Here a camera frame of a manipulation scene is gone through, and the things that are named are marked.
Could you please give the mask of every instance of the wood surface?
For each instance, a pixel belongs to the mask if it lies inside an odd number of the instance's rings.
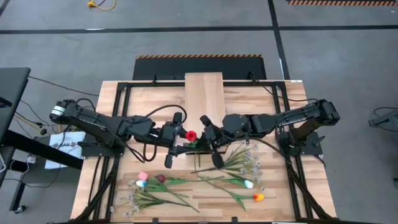
[[[185,74],[185,109],[189,112],[184,128],[187,131],[195,131],[200,138],[204,126],[199,119],[203,115],[207,115],[214,125],[223,126],[223,87],[221,72]]]
[[[290,99],[299,100],[306,98],[302,82],[286,81],[285,83]],[[99,95],[97,112],[111,116],[114,96],[116,94],[116,85],[117,82],[103,82]],[[131,91],[130,106],[127,115],[144,115],[155,108],[167,104],[185,106],[184,92],[184,87],[134,87]],[[224,102],[226,114],[275,113],[272,96],[262,87],[226,86],[224,87]],[[291,101],[290,107],[294,109],[304,104],[305,102]],[[160,126],[165,121],[172,119],[172,115],[176,111],[178,111],[178,108],[167,108],[154,114],[151,118]],[[274,133],[271,133],[266,136],[264,140],[276,146],[274,137]],[[129,141],[128,144],[134,149],[142,151],[142,144],[137,144],[134,141]],[[237,142],[231,145],[230,149],[237,147],[237,144],[239,143]],[[151,152],[153,152],[153,149],[150,147],[148,157],[151,156]],[[228,156],[230,152],[231,150],[228,149],[224,156]],[[237,185],[214,181],[215,184],[241,195],[260,193],[260,186],[264,186],[266,188],[264,192],[266,198],[263,201],[243,201],[247,208],[246,212],[225,192],[215,189],[206,183],[189,183],[176,185],[172,187],[172,189],[181,194],[188,195],[188,202],[199,209],[200,213],[195,212],[191,208],[178,205],[159,205],[135,213],[130,220],[123,218],[123,213],[132,209],[128,204],[122,205],[129,194],[127,182],[130,179],[136,179],[137,173],[140,170],[147,171],[150,175],[165,174],[171,175],[172,177],[197,179],[197,177],[191,174],[191,171],[194,170],[193,156],[179,156],[174,159],[172,169],[166,169],[164,167],[166,153],[166,148],[158,147],[156,159],[153,162],[141,164],[131,153],[126,151],[119,166],[113,203],[115,213],[111,216],[112,222],[151,222],[152,218],[159,218],[160,222],[230,222],[233,216],[237,216],[238,220],[242,222],[295,220],[284,160],[276,152],[263,144],[258,144],[257,149],[252,150],[253,155],[260,157],[261,170],[264,173],[260,185],[256,185],[254,189],[242,189]],[[84,161],[71,218],[78,216],[87,205],[96,161],[97,158],[95,157],[88,158]],[[323,165],[312,156],[302,156],[302,161],[309,191],[326,212],[335,216],[336,213]],[[200,169],[211,166],[210,157],[201,156]],[[101,164],[99,165],[94,192],[96,192],[98,186],[100,167]],[[219,176],[220,173],[213,171],[206,172],[205,175],[215,177]],[[170,195],[157,195],[175,200],[170,197]],[[300,200],[301,214],[305,217],[305,209],[299,190],[298,197]],[[101,205],[100,217],[103,217],[104,214],[107,194],[105,194],[104,198]]]

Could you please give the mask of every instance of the orange tulip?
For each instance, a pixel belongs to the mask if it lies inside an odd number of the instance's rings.
[[[254,200],[255,200],[255,201],[259,202],[259,201],[261,201],[262,199],[264,199],[264,195],[263,195],[263,194],[255,194],[255,195],[254,195]]]

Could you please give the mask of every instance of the white paper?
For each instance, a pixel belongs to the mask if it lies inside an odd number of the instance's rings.
[[[65,140],[60,147],[60,151],[68,153],[71,156],[75,156],[76,158],[81,158],[81,147],[77,144],[77,142],[82,141],[85,138],[85,132],[77,131],[77,132],[67,132],[65,133]],[[52,134],[50,137],[50,146],[54,149],[58,149],[63,139],[63,133],[60,134]],[[58,169],[66,167],[65,165],[61,165],[57,162],[53,162],[50,160],[45,161],[44,169]]]

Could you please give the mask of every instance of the gray floor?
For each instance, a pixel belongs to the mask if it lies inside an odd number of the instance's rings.
[[[396,7],[290,6],[274,0],[281,26],[386,25],[398,23]],[[93,29],[189,26],[269,26],[265,0],[118,0],[109,12],[81,0],[11,0],[0,29]],[[344,220],[398,223],[398,140],[371,129],[378,106],[396,106],[396,30],[283,31],[291,79],[303,80],[310,97],[334,102],[342,117],[321,128],[327,174],[337,214]],[[32,76],[97,93],[103,80],[130,80],[137,55],[263,54],[269,79],[281,79],[272,31],[140,34],[0,35],[0,67],[30,67]],[[23,100],[42,118],[57,100],[82,97],[31,80]],[[25,105],[18,112],[35,119]],[[23,133],[15,123],[11,128]],[[25,127],[31,135],[34,129]],[[9,172],[8,177],[17,177]],[[55,175],[33,170],[27,179],[47,183]],[[19,215],[8,212],[15,182],[0,190],[1,223],[66,221],[79,172],[63,169],[48,189],[26,189]]]

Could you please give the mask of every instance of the wooden table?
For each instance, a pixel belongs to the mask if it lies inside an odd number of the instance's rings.
[[[116,81],[103,82],[96,108],[97,112],[111,116],[117,84],[118,82]],[[285,81],[285,84],[287,87],[287,95],[290,99],[299,100],[306,98],[302,82]],[[145,115],[150,111],[167,104],[185,106],[184,91],[184,87],[134,87],[131,90],[127,115]],[[119,114],[122,111],[124,99],[123,94],[121,99]],[[224,102],[226,114],[275,113],[273,97],[262,87],[226,86],[224,87]],[[291,101],[290,107],[291,109],[294,109],[305,104],[305,102]],[[151,118],[158,126],[160,126],[165,121],[170,120],[173,113],[176,111],[178,111],[178,108],[167,108],[154,114]],[[266,136],[264,140],[276,146],[274,138],[274,133],[271,133]],[[139,151],[142,150],[142,144],[138,144],[134,140],[129,141],[128,144],[134,149]],[[236,144],[237,143],[234,143],[230,148],[236,148]],[[152,155],[151,152],[153,152],[153,147],[149,147],[148,150],[150,157]],[[126,151],[122,156],[114,196],[113,206],[115,211],[111,216],[112,222],[129,221],[123,218],[123,213],[132,208],[128,204],[121,204],[126,201],[126,199],[123,198],[126,198],[130,193],[127,184],[128,180],[136,179],[137,173],[140,170],[148,172],[149,175],[165,174],[171,175],[172,177],[197,179],[194,174],[191,174],[191,171],[193,171],[193,156],[178,156],[174,159],[172,169],[166,169],[164,167],[166,153],[166,148],[158,148],[156,159],[145,164],[141,164],[137,161],[137,159],[128,151]],[[224,156],[228,156],[230,153],[231,150],[228,150]],[[217,180],[214,181],[215,184],[242,195],[260,193],[260,186],[264,186],[266,188],[264,192],[266,198],[261,202],[244,200],[244,204],[247,208],[246,212],[226,192],[203,182],[194,184],[188,183],[176,185],[171,189],[181,192],[181,194],[188,195],[189,198],[187,201],[199,209],[200,213],[197,213],[188,207],[163,204],[135,213],[133,218],[131,218],[131,221],[151,222],[153,218],[159,218],[160,222],[230,222],[231,217],[233,216],[237,216],[238,220],[242,222],[294,221],[295,218],[292,199],[290,196],[283,158],[263,144],[258,144],[257,149],[253,149],[252,153],[260,157],[261,170],[264,173],[260,185],[255,186],[254,189],[242,189],[234,184]],[[84,161],[71,218],[78,216],[87,205],[96,161],[96,157],[91,157]],[[302,161],[309,191],[327,213],[335,216],[335,209],[323,164],[312,156],[302,156]],[[97,191],[101,164],[98,167],[99,171],[96,175],[93,194]],[[208,155],[201,156],[201,169],[206,167],[212,167],[212,162]],[[205,175],[213,177],[219,176],[220,173],[217,172],[218,171],[206,172]],[[302,216],[305,217],[303,198],[298,189],[297,192],[300,202],[300,211]],[[159,195],[161,197],[170,198],[169,195]],[[108,193],[105,192],[103,203],[101,204],[100,218],[104,217],[107,198]]]

